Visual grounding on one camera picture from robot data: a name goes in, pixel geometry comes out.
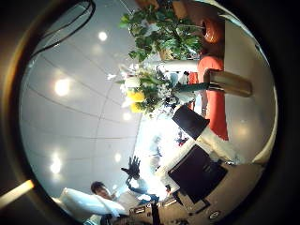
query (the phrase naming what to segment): man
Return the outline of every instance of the man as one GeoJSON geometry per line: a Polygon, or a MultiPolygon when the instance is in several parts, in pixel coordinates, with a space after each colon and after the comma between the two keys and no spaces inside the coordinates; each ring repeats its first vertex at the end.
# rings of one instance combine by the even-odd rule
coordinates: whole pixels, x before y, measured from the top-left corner
{"type": "Polygon", "coordinates": [[[91,190],[94,194],[101,196],[107,200],[113,200],[115,195],[111,195],[111,192],[104,186],[102,182],[95,181],[91,185],[91,190]]]}
{"type": "MultiPolygon", "coordinates": [[[[147,189],[148,189],[146,182],[140,177],[140,163],[141,161],[137,157],[134,157],[133,160],[130,157],[128,169],[121,168],[122,171],[128,174],[128,179],[126,181],[126,184],[129,190],[122,193],[118,198],[116,198],[115,194],[112,195],[111,192],[105,187],[105,185],[99,181],[95,181],[92,183],[91,191],[94,194],[104,199],[120,203],[129,214],[130,208],[135,207],[141,203],[146,203],[146,201],[140,201],[137,198],[141,194],[147,194],[147,189]],[[130,180],[132,178],[137,181],[137,183],[139,184],[138,187],[133,187],[130,184],[130,180]]],[[[148,195],[150,196],[151,201],[158,201],[158,197],[156,195],[150,195],[150,194],[148,195]]],[[[126,221],[128,221],[129,219],[130,219],[129,217],[121,216],[121,219],[119,220],[120,221],[122,220],[122,222],[124,221],[125,222],[124,224],[126,224],[126,221]]],[[[108,225],[108,224],[112,224],[113,220],[115,221],[115,219],[112,218],[111,215],[102,215],[102,216],[93,215],[85,222],[85,224],[86,225],[91,224],[92,222],[92,224],[108,225]]]]}

